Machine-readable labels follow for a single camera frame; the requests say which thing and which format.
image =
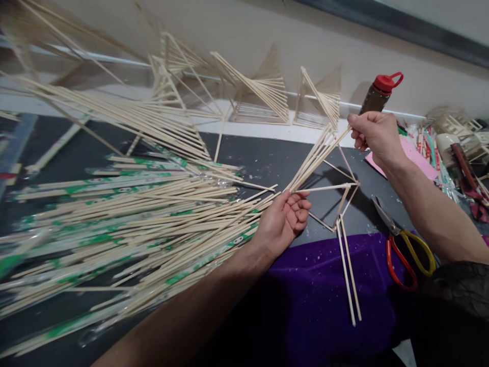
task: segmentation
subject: paper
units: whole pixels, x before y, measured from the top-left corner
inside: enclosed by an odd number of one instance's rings
[[[438,177],[438,171],[431,166],[430,163],[415,149],[415,147],[404,137],[400,137],[401,139],[401,146],[402,149],[404,149],[404,152],[406,153],[407,157],[413,162],[416,166],[419,167],[419,169],[428,177],[431,181],[436,179]],[[383,172],[383,170],[375,164],[373,161],[373,153],[370,152],[370,154],[365,158],[365,160],[373,167],[375,168],[382,176],[386,177],[386,174]]]

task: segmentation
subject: table surface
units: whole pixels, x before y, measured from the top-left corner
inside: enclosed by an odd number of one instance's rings
[[[39,117],[27,148],[22,155],[21,163],[24,166],[33,164],[70,126],[71,123],[66,119]],[[119,149],[127,149],[127,142],[133,139],[133,134],[106,123],[89,122],[88,126]],[[210,155],[213,156],[218,136],[216,134],[202,134],[202,138],[207,144]],[[278,184],[278,190],[282,190],[292,180],[311,147],[310,144],[289,141],[223,136],[219,162],[244,166],[245,174],[243,177],[245,181],[263,186]],[[366,154],[349,148],[344,148],[343,151],[355,177],[361,183],[361,187],[345,214],[347,234],[387,232],[371,203],[370,198],[374,195],[382,199],[390,214],[399,224],[407,230],[413,230],[413,225],[404,210],[404,206],[391,185],[364,161]],[[19,180],[16,186],[9,190],[19,190],[32,184],[90,178],[84,169],[107,166],[109,162],[103,157],[110,153],[108,148],[90,137],[86,132],[81,131],[37,177],[31,180]],[[327,160],[347,172],[347,167],[338,149],[335,149]],[[308,187],[324,187],[345,182],[349,182],[347,177],[323,163],[311,176]],[[251,189],[241,189],[240,191],[243,197],[256,193],[256,190]],[[332,225],[342,195],[343,190],[311,193],[312,213],[322,218],[327,224]],[[12,224],[18,222],[23,216],[42,211],[44,206],[51,202],[53,202],[52,199],[40,199],[18,204],[6,202],[4,198],[3,202],[0,203],[0,212],[2,213],[0,234],[9,233]],[[489,233],[487,226],[479,224],[477,226],[482,234]],[[334,233],[310,218],[306,230],[292,245],[298,246],[333,237],[335,237]],[[102,274],[85,283],[84,286],[109,285],[112,276],[119,271],[120,268],[117,268]],[[18,340],[56,323],[81,315],[87,312],[90,307],[106,301],[114,295],[114,292],[66,292],[1,320],[0,349],[13,340]],[[82,330],[56,340],[25,356],[8,357],[2,360],[2,365],[48,365],[50,367],[65,366],[70,363],[80,366],[90,365],[145,315],[144,313],[119,323],[97,340],[88,344],[86,341],[90,335],[87,335],[86,330]]]

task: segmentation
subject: left hand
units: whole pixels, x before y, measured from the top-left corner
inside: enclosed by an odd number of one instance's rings
[[[307,226],[312,204],[305,198],[308,192],[290,195],[284,191],[265,210],[253,242],[266,247],[272,256],[279,257],[295,237]]]

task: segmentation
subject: forearm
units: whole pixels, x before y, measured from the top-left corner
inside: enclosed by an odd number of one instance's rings
[[[187,364],[274,260],[265,246],[252,240],[145,318],[94,366]]]
[[[382,167],[414,227],[443,261],[489,264],[489,249],[465,212],[407,158]]]

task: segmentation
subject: brown bottle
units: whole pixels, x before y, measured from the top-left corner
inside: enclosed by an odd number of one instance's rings
[[[399,80],[394,82],[392,79],[398,75],[400,75]],[[360,109],[360,115],[368,111],[382,112],[392,94],[392,90],[401,84],[403,79],[404,75],[401,72],[397,72],[391,76],[377,75],[365,96],[362,108]]]

